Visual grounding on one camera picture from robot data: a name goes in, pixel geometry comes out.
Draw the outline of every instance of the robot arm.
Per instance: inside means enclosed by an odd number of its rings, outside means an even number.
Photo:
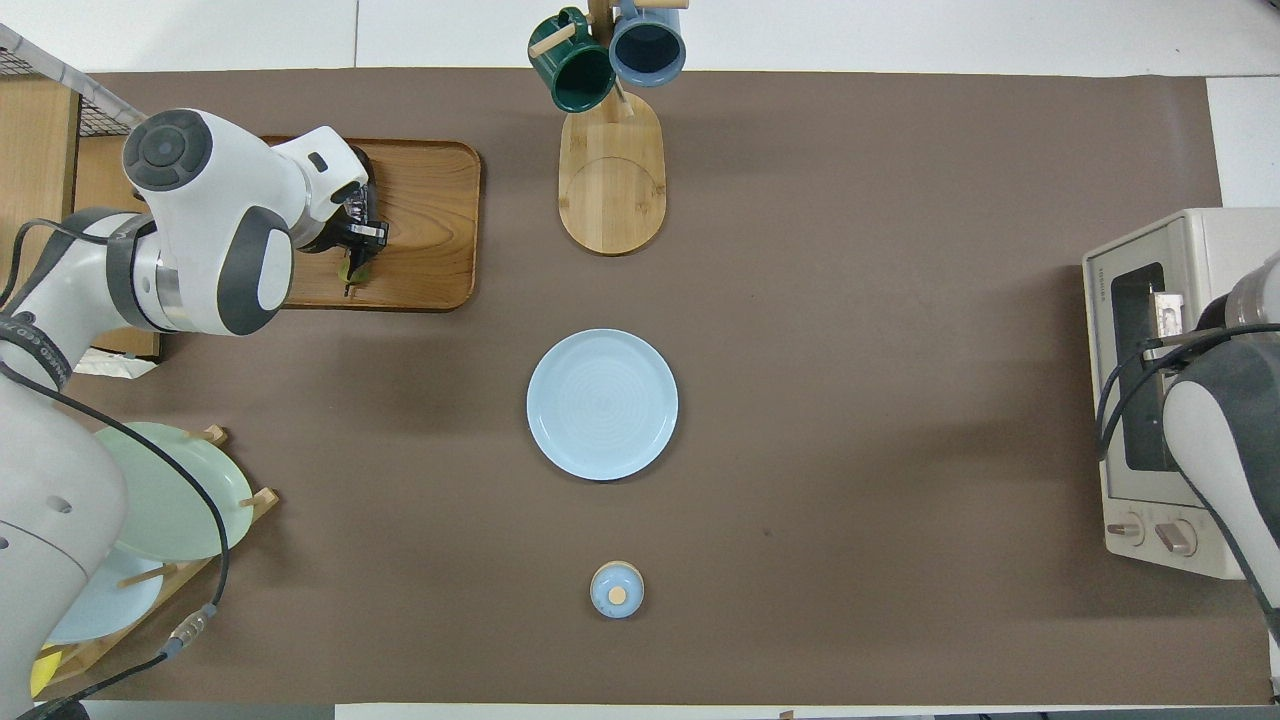
[[[330,128],[269,147],[200,110],[169,110],[124,145],[152,215],[86,210],[55,232],[0,311],[0,363],[60,389],[97,334],[248,334],[279,310],[293,247],[367,182]],[[41,644],[125,516],[110,455],[47,398],[0,377],[0,720],[31,707]]]
[[[1280,319],[1280,255],[1225,307],[1229,328]],[[1192,361],[1165,397],[1164,428],[1280,639],[1280,336],[1239,336]]]

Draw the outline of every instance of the blue plate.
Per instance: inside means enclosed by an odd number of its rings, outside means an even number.
[[[676,378],[648,342],[582,331],[547,351],[529,380],[529,429],[547,457],[589,480],[653,462],[676,429]]]

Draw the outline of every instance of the yellow object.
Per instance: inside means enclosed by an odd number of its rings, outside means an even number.
[[[40,694],[40,691],[45,689],[49,680],[54,678],[54,673],[58,671],[58,665],[63,661],[63,653],[55,652],[50,656],[41,657],[31,667],[31,697]]]

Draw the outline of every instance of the wooden base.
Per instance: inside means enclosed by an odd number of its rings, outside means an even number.
[[[342,249],[294,252],[284,306],[445,311],[466,302],[475,287],[480,155],[451,141],[348,142],[374,161],[378,210],[390,224],[387,249],[367,265],[369,282],[348,295],[339,275]]]
[[[570,114],[561,132],[559,213],[564,229],[600,255],[626,255],[653,240],[667,217],[662,126],[644,100],[626,94],[632,114],[613,99]]]

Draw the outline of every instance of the light blue plate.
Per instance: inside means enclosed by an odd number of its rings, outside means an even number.
[[[526,407],[534,441],[552,462],[589,480],[616,480],[662,454],[680,402],[676,378],[653,346],[594,329],[547,351]]]
[[[160,564],[115,548],[97,568],[70,610],[49,634],[54,644],[91,641],[123,630],[146,615],[160,596],[164,578],[151,578],[124,589],[120,580],[150,573]]]

